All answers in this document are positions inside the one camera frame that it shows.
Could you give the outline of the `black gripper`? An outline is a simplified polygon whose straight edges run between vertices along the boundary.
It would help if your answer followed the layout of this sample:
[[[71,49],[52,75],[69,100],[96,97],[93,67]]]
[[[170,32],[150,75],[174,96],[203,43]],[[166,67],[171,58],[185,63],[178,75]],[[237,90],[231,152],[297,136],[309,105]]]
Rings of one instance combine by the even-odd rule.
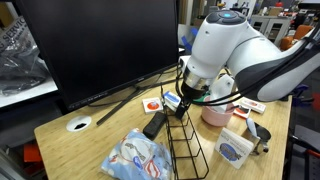
[[[183,94],[183,102],[181,102],[175,112],[175,117],[181,120],[185,112],[189,109],[190,104],[202,105],[203,96],[206,93],[206,90],[197,90],[189,87],[185,82],[181,85],[181,91]]]

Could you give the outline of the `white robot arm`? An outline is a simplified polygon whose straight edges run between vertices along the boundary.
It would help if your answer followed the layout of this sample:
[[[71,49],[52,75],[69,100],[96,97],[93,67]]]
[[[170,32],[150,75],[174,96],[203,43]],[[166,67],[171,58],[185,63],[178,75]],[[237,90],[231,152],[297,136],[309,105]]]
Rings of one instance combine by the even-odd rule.
[[[200,26],[191,55],[183,68],[183,81],[176,85],[181,102],[175,112],[182,118],[192,104],[214,89],[222,68],[231,72],[237,91],[207,101],[219,106],[236,95],[270,102],[287,96],[312,71],[320,67],[319,27],[312,28],[291,48],[281,51],[247,18],[232,10],[210,13]]]

